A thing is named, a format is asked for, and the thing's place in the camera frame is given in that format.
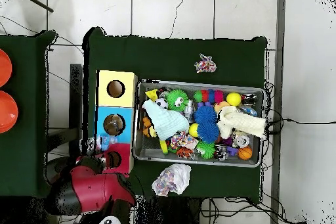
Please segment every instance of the round hole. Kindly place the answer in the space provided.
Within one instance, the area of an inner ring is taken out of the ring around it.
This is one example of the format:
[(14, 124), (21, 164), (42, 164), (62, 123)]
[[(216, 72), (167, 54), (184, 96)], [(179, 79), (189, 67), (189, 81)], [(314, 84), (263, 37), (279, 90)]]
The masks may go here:
[(119, 80), (112, 80), (108, 84), (107, 90), (110, 97), (118, 98), (124, 94), (125, 85)]
[(109, 135), (119, 135), (125, 129), (125, 120), (119, 114), (108, 115), (104, 120), (104, 129)]
[(109, 157), (109, 167), (110, 168), (116, 168), (119, 167), (121, 164), (121, 156), (118, 152), (109, 152), (108, 153)]

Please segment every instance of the gray tray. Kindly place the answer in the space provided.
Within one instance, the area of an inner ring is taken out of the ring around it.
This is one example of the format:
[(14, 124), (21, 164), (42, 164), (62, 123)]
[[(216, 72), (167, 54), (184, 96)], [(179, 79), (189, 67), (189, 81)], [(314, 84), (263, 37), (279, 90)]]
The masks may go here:
[(144, 110), (141, 108), (142, 103), (148, 99), (145, 95), (146, 89), (156, 89), (161, 87), (169, 87), (171, 89), (182, 89), (186, 92), (189, 99), (193, 99), (194, 93), (200, 89), (218, 89), (224, 91), (227, 95), (229, 92), (254, 93), (257, 95), (258, 100), (253, 108), (257, 111), (258, 117), (264, 118), (264, 106), (266, 104), (266, 94), (263, 89), (248, 88), (248, 87), (235, 87), (224, 85), (209, 85), (198, 83), (184, 83), (184, 82), (171, 82), (160, 80), (141, 80), (136, 87), (136, 104), (135, 104), (135, 127), (133, 137), (133, 156), (139, 160), (151, 160), (155, 162), (172, 162), (184, 164), (204, 164), (210, 166), (238, 166), (238, 167), (257, 167), (261, 163), (261, 145), (263, 140), (250, 135), (250, 144), (252, 148), (252, 157), (249, 160), (242, 160), (237, 156), (229, 156), (226, 160), (220, 161), (214, 158), (205, 160), (199, 154), (195, 154), (194, 160), (187, 160), (179, 158), (176, 154), (162, 153), (158, 138), (147, 138), (142, 134), (144, 128), (142, 119), (144, 117)]

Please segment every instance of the orange bowl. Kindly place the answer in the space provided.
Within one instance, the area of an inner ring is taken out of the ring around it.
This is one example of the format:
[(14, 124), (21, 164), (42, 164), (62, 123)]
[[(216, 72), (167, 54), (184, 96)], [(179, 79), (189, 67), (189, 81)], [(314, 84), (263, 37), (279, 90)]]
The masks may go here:
[(12, 62), (7, 54), (0, 49), (0, 87), (4, 86), (12, 74)]
[(0, 133), (10, 130), (18, 119), (18, 106), (15, 100), (0, 91)]

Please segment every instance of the white cloth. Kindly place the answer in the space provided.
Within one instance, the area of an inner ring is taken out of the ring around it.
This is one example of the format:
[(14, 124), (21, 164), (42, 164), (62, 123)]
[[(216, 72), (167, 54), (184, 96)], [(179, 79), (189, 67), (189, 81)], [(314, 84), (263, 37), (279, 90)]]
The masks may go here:
[(186, 164), (173, 164), (165, 168), (152, 184), (155, 194), (168, 196), (169, 191), (182, 194), (189, 185), (191, 170)]
[(248, 114), (237, 113), (237, 108), (235, 106), (225, 106), (220, 110), (217, 125), (220, 131), (220, 136), (223, 139), (229, 138), (233, 127), (245, 133), (265, 138), (264, 128), (266, 120)]

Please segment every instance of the green table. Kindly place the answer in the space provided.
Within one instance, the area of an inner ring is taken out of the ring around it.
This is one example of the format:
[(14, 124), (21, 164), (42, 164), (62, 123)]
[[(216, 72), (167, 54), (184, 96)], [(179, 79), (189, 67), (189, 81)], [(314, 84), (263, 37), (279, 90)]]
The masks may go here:
[[(109, 37), (91, 28), (84, 37), (84, 82), (88, 81), (88, 135), (93, 136), (96, 70), (134, 72), (139, 79), (160, 79), (263, 88), (266, 39), (155, 39), (137, 36)], [(214, 73), (196, 73), (200, 53), (212, 56)], [(135, 160), (129, 181), (136, 194), (154, 195), (152, 183), (170, 163)], [(190, 184), (182, 196), (244, 196), (259, 201), (260, 166), (235, 168), (193, 165)]]
[(43, 168), (47, 144), (46, 62), (56, 33), (34, 37), (0, 35), (0, 49), (12, 61), (12, 76), (0, 88), (18, 105), (18, 120), (0, 134), (0, 195), (46, 196), (50, 186)]

